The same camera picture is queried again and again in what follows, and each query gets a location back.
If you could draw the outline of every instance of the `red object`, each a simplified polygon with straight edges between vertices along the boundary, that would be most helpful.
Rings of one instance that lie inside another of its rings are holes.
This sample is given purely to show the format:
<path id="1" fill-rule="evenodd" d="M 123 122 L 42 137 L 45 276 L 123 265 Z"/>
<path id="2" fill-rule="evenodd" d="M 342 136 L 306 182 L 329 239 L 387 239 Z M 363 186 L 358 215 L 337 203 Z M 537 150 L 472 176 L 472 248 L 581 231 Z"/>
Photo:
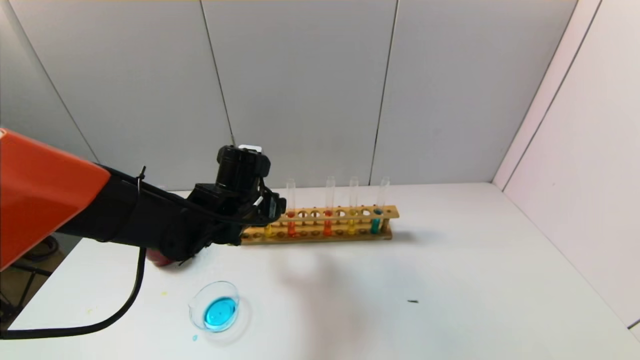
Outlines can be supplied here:
<path id="1" fill-rule="evenodd" d="M 325 211 L 324 211 L 324 215 L 325 215 L 326 217 L 330 217 L 330 216 L 332 216 L 332 215 L 333 215 L 333 212 L 332 212 L 331 210 L 325 210 Z M 325 221 L 324 221 L 324 231 L 323 231 L 323 234 L 324 234 L 325 236 L 331 236 L 331 235 L 332 235 L 332 232 L 331 232 L 331 220 L 325 220 Z"/>
<path id="2" fill-rule="evenodd" d="M 296 216 L 296 213 L 294 211 L 290 211 L 287 213 L 287 217 L 292 218 Z M 289 234 L 290 238 L 295 238 L 296 237 L 296 223 L 293 221 L 290 221 L 287 223 L 287 233 Z"/>
<path id="3" fill-rule="evenodd" d="M 111 175 L 0 129 L 0 271 L 86 208 Z"/>
<path id="4" fill-rule="evenodd" d="M 154 249 L 147 249 L 147 259 L 149 259 L 155 266 L 159 268 L 174 263 L 173 260 L 162 255 L 162 252 Z"/>

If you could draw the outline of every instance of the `orange liquid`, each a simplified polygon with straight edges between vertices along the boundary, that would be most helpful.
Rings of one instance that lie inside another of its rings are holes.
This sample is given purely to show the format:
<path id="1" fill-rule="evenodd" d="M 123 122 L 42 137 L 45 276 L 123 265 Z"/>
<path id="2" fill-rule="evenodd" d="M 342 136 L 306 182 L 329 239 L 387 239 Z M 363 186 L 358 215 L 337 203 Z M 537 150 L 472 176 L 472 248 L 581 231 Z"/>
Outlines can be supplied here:
<path id="1" fill-rule="evenodd" d="M 324 211 L 324 215 L 325 215 L 326 217 L 330 217 L 330 216 L 332 216 L 332 215 L 333 215 L 333 212 L 332 212 L 331 210 L 325 210 L 325 211 Z M 324 234 L 325 236 L 331 236 L 331 235 L 332 235 L 332 232 L 331 232 L 331 220 L 325 220 L 325 221 L 324 221 L 324 231 L 323 231 L 323 234 Z"/>
<path id="2" fill-rule="evenodd" d="M 294 211 L 290 211 L 287 213 L 288 218 L 295 217 L 296 213 Z M 294 238 L 296 236 L 296 223 L 291 221 L 287 223 L 287 234 L 290 238 Z"/>

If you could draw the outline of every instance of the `floor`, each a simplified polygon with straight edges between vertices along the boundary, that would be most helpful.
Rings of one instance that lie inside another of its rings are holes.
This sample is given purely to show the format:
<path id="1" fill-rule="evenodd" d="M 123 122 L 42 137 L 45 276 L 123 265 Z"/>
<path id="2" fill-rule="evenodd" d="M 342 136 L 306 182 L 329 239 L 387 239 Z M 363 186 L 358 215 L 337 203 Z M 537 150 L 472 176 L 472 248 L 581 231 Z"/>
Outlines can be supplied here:
<path id="1" fill-rule="evenodd" d="M 43 245 L 37 245 L 33 249 L 33 251 L 38 252 L 38 248 L 40 246 Z M 58 250 L 51 257 L 39 263 L 33 263 L 24 259 L 21 259 L 19 261 L 21 264 L 41 268 L 42 270 L 52 272 L 58 267 L 58 265 L 60 265 L 60 263 L 62 263 L 64 259 L 65 255 L 60 250 Z M 20 297 L 22 296 L 22 292 L 24 291 L 24 288 L 29 281 L 30 275 L 31 274 L 29 272 L 14 269 L 11 267 L 5 269 L 3 272 L 0 272 L 0 292 L 2 293 L 2 295 L 4 295 L 4 300 L 8 300 L 12 305 L 16 306 L 20 302 Z M 29 303 L 31 298 L 33 298 L 33 295 L 38 292 L 45 281 L 47 281 L 46 276 L 35 275 L 33 282 L 31 283 L 31 287 L 29 288 L 29 291 L 27 292 L 27 295 L 24 299 L 23 306 L 26 306 L 26 304 Z M 10 318 L 6 322 L 1 322 L 0 331 L 7 330 L 7 328 L 11 326 L 14 319 L 15 316 L 13 318 Z"/>

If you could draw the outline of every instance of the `blue liquid in petri dish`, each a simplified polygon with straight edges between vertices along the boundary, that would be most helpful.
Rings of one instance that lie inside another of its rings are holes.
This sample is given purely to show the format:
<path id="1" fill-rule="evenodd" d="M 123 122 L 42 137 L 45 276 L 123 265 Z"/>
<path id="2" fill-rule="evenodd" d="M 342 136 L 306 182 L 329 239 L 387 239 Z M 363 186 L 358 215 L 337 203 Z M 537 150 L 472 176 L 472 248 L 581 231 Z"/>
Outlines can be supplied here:
<path id="1" fill-rule="evenodd" d="M 236 320 L 237 304 L 230 297 L 213 300 L 204 311 L 204 325 L 214 332 L 227 330 Z"/>

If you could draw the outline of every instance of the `panel seam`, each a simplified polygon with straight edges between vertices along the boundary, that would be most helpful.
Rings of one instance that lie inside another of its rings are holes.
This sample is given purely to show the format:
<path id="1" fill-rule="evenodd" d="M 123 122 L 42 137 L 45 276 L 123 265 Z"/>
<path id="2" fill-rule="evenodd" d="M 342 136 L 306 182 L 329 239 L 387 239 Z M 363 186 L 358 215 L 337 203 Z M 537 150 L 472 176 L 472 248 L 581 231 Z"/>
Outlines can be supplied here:
<path id="1" fill-rule="evenodd" d="M 573 63 L 575 62 L 575 59 L 576 59 L 576 57 L 578 57 L 578 54 L 580 53 L 580 50 L 582 49 L 582 45 L 584 44 L 584 39 L 586 39 L 587 36 L 589 35 L 589 31 L 591 30 L 591 25 L 593 25 L 593 21 L 596 19 L 596 16 L 598 15 L 598 11 L 600 10 L 600 5 L 601 4 L 602 4 L 602 0 L 600 0 L 600 2 L 598 3 L 598 6 L 596 7 L 596 11 L 593 12 L 593 16 L 591 18 L 591 21 L 589 21 L 589 26 L 587 27 L 587 31 L 584 32 L 584 36 L 582 37 L 582 40 L 580 40 L 580 45 L 578 45 L 578 49 L 576 50 L 575 54 L 573 54 L 573 58 L 571 59 L 571 63 L 569 64 L 569 68 L 564 73 L 562 81 L 560 82 L 560 86 L 558 86 L 558 89 L 556 89 L 556 93 L 554 94 L 553 98 L 551 99 L 551 102 L 549 103 L 549 106 L 547 106 L 547 109 L 545 110 L 545 114 L 544 114 L 544 116 L 542 116 L 542 120 L 540 121 L 540 123 L 536 127 L 536 130 L 534 131 L 534 133 L 531 136 L 531 138 L 529 139 L 529 143 L 527 144 L 527 147 L 525 147 L 524 151 L 522 152 L 522 155 L 520 155 L 520 159 L 518 159 L 518 163 L 516 163 L 516 166 L 513 168 L 513 171 L 511 172 L 511 175 L 509 175 L 509 179 L 507 180 L 507 182 L 504 184 L 504 187 L 503 187 L 502 191 L 506 191 L 507 190 L 507 187 L 509 186 L 509 182 L 511 182 L 511 178 L 513 178 L 513 174 L 515 174 L 516 171 L 518 170 L 518 167 L 520 166 L 520 163 L 522 162 L 522 159 L 524 158 L 525 154 L 527 153 L 527 150 L 529 150 L 529 146 L 531 146 L 531 143 L 533 142 L 533 139 L 536 138 L 536 134 L 538 134 L 538 130 L 540 130 L 540 126 L 542 126 L 542 123 L 547 118 L 547 114 L 549 113 L 549 110 L 551 109 L 551 106 L 553 106 L 554 102 L 556 101 L 556 97 L 557 97 L 558 93 L 560 92 L 560 89 L 562 89 L 562 86 L 564 85 L 564 81 L 566 80 L 566 77 L 569 75 L 569 72 L 571 72 L 571 68 L 573 67 Z"/>
<path id="2" fill-rule="evenodd" d="M 385 100 L 385 90 L 387 88 L 387 76 L 389 74 L 389 63 L 391 62 L 391 49 L 394 45 L 394 36 L 396 32 L 396 22 L 398 18 L 398 7 L 400 0 L 396 0 L 396 9 L 394 10 L 394 23 L 391 27 L 391 39 L 389 40 L 389 52 L 387 53 L 387 67 L 385 68 L 385 79 L 382 84 L 382 96 L 380 98 L 380 110 L 378 112 L 378 126 L 376 126 L 376 138 L 373 141 L 373 154 L 371 156 L 371 169 L 369 170 L 369 186 L 371 185 L 371 177 L 373 176 L 373 164 L 376 159 L 376 148 L 378 146 L 378 134 L 380 133 L 380 119 L 382 118 L 382 106 Z"/>
<path id="3" fill-rule="evenodd" d="M 573 5 L 573 9 L 571 10 L 571 15 L 569 16 L 569 19 L 567 20 L 566 25 L 564 26 L 564 30 L 562 32 L 562 36 L 560 37 L 560 40 L 556 44 L 556 48 L 554 49 L 554 53 L 551 56 L 551 59 L 549 60 L 549 63 L 547 64 L 547 68 L 545 69 L 544 75 L 542 75 L 542 79 L 540 79 L 540 82 L 538 83 L 538 88 L 536 89 L 536 92 L 533 94 L 533 97 L 531 98 L 531 102 L 529 103 L 529 107 L 527 108 L 527 111 L 525 111 L 524 116 L 522 117 L 522 120 L 520 121 L 520 126 L 518 126 L 518 130 L 516 131 L 516 133 L 511 138 L 511 142 L 509 143 L 510 144 L 509 145 L 509 149 L 507 149 L 507 152 L 504 153 L 504 156 L 502 157 L 502 161 L 500 161 L 500 165 L 498 166 L 498 169 L 495 171 L 495 174 L 493 175 L 492 182 L 493 182 L 493 180 L 495 180 L 495 176 L 498 174 L 498 171 L 500 170 L 500 167 L 502 166 L 502 162 L 504 162 L 504 159 L 506 159 L 507 154 L 509 154 L 509 150 L 510 150 L 511 146 L 513 145 L 513 142 L 516 140 L 516 137 L 518 136 L 518 133 L 520 132 L 520 128 L 522 127 L 522 124 L 524 124 L 524 120 L 527 118 L 527 115 L 529 114 L 529 111 L 531 110 L 531 106 L 533 105 L 533 102 L 536 100 L 536 96 L 537 96 L 538 92 L 540 91 L 540 87 L 542 86 L 542 83 L 544 82 L 545 77 L 547 76 L 547 73 L 549 72 L 549 68 L 551 67 L 551 63 L 554 61 L 554 58 L 556 57 L 558 49 L 560 48 L 560 43 L 562 42 L 562 39 L 564 38 L 564 34 L 566 34 L 566 30 L 569 28 L 569 23 L 571 23 L 571 19 L 573 17 L 573 14 L 575 13 L 575 9 L 578 7 L 578 2 L 579 1 L 580 0 L 576 0 L 576 2 Z M 504 187 L 502 187 L 500 190 L 504 191 L 506 186 L 507 185 L 505 183 Z"/>
<path id="4" fill-rule="evenodd" d="M 22 34 L 24 34 L 24 38 L 27 39 L 27 43 L 31 47 L 31 50 L 33 51 L 33 54 L 36 56 L 36 60 L 38 60 L 38 63 L 40 64 L 40 67 L 44 71 L 45 76 L 47 76 L 47 80 L 49 80 L 49 83 L 51 84 L 51 87 L 53 87 L 53 91 L 56 92 L 56 96 L 58 96 L 58 99 L 60 100 L 60 103 L 62 103 L 62 106 L 64 107 L 65 111 L 67 112 L 67 115 L 69 115 L 69 118 L 74 123 L 74 126 L 78 130 L 78 133 L 80 134 L 80 137 L 82 137 L 84 143 L 89 148 L 89 151 L 91 151 L 91 154 L 95 158 L 95 161 L 98 164 L 102 164 L 102 162 L 100 161 L 98 156 L 95 154 L 95 151 L 93 151 L 93 148 L 91 148 L 91 145 L 89 144 L 89 141 L 87 141 L 84 133 L 82 132 L 82 130 L 80 130 L 80 127 L 78 126 L 78 124 L 77 124 L 76 120 L 74 119 L 73 115 L 71 115 L 71 111 L 69 111 L 69 108 L 67 107 L 67 104 L 62 99 L 62 96 L 60 95 L 60 92 L 58 91 L 58 88 L 56 88 L 56 85 L 53 83 L 53 80 L 51 79 L 49 73 L 47 72 L 47 69 L 44 67 L 44 64 L 42 63 L 42 60 L 40 59 L 40 56 L 38 55 L 38 52 L 36 51 L 35 47 L 33 47 L 33 44 L 31 43 L 31 39 L 29 39 L 29 37 L 27 36 L 26 31 L 24 31 L 24 27 L 22 26 L 22 23 L 20 22 L 20 19 L 18 19 L 18 15 L 15 13 L 15 9 L 13 9 L 13 5 L 11 4 L 10 1 L 7 1 L 7 4 L 9 5 L 9 9 L 12 12 L 12 14 L 9 15 L 9 16 L 13 15 L 13 18 L 16 20 L 16 23 L 17 23 L 17 25 L 19 27 L 19 29 L 16 29 L 16 30 L 17 31 L 21 31 Z"/>
<path id="5" fill-rule="evenodd" d="M 231 144 L 236 146 L 236 138 L 234 137 L 234 131 L 231 129 L 231 120 L 229 119 L 229 111 L 227 110 L 227 102 L 225 100 L 225 93 L 222 91 L 222 80 L 220 80 L 220 73 L 218 72 L 218 63 L 216 62 L 216 55 L 213 51 L 213 43 L 211 42 L 211 33 L 209 32 L 209 24 L 207 23 L 207 15 L 204 12 L 204 5 L 200 0 L 200 10 L 202 11 L 202 20 L 204 20 L 204 28 L 207 33 L 207 39 L 209 41 L 209 49 L 211 50 L 211 58 L 213 58 L 213 68 L 216 70 L 216 77 L 218 78 L 218 87 L 220 88 L 220 96 L 222 97 L 222 105 L 225 108 L 225 115 L 227 116 L 227 124 L 229 126 L 229 134 L 231 135 Z"/>

